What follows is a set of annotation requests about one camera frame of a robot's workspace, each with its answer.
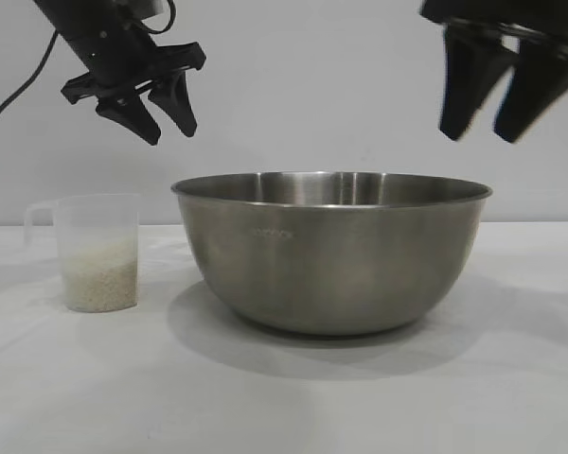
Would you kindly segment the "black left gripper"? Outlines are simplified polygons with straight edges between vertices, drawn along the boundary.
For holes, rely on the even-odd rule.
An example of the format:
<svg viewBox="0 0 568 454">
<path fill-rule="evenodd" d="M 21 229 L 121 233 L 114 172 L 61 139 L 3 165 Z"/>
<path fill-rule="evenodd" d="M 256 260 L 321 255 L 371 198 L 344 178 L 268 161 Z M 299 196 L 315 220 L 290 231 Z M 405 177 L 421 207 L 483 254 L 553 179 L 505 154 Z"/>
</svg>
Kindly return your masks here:
<svg viewBox="0 0 568 454">
<path fill-rule="evenodd" d="M 156 146 L 161 130 L 137 95 L 152 88 L 149 100 L 185 137 L 195 135 L 198 124 L 186 71 L 204 66 L 205 53 L 197 42 L 157 45 L 122 1 L 55 0 L 35 5 L 87 68 L 62 87 L 68 102 L 94 96 L 99 116 Z"/>
</svg>

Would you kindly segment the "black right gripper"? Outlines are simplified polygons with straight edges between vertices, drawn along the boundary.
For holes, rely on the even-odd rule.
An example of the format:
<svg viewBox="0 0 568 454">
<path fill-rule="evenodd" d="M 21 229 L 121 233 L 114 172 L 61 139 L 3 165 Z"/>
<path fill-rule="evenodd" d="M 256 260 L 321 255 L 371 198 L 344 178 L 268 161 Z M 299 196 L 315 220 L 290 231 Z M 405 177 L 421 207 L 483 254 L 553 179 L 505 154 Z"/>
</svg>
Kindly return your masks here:
<svg viewBox="0 0 568 454">
<path fill-rule="evenodd" d="M 493 87 L 517 60 L 503 34 L 481 26 L 519 26 L 557 44 L 522 41 L 518 60 L 493 130 L 517 142 L 568 91 L 568 1 L 424 1 L 425 19 L 447 24 L 443 33 L 446 71 L 439 129 L 459 140 Z"/>
</svg>

